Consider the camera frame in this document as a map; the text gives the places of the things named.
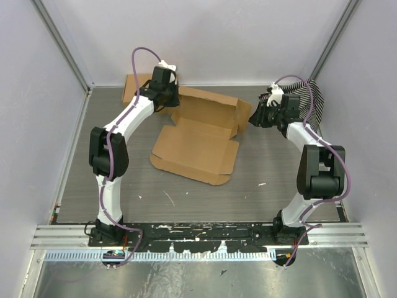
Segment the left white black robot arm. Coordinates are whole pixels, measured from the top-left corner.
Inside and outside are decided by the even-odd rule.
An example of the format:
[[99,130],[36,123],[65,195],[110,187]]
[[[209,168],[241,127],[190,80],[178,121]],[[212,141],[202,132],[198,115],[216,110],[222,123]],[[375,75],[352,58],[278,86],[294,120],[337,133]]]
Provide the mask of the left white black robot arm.
[[91,130],[89,165],[98,184],[99,213],[90,237],[98,242],[118,246],[129,230],[123,225],[120,206],[122,177],[129,166],[127,142],[146,118],[179,105],[176,69],[159,62],[151,78],[136,88],[128,106],[109,124]]

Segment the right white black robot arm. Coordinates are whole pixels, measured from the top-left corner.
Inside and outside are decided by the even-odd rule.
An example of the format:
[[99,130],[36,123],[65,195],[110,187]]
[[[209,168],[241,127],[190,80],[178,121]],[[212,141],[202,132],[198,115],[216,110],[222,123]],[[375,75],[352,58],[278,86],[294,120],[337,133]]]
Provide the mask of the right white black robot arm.
[[297,172],[297,193],[291,203],[278,212],[272,223],[272,237],[280,245],[300,238],[306,220],[322,202],[340,196],[345,188],[345,148],[322,140],[299,111],[300,96],[270,95],[260,99],[249,122],[255,127],[277,127],[301,152]]

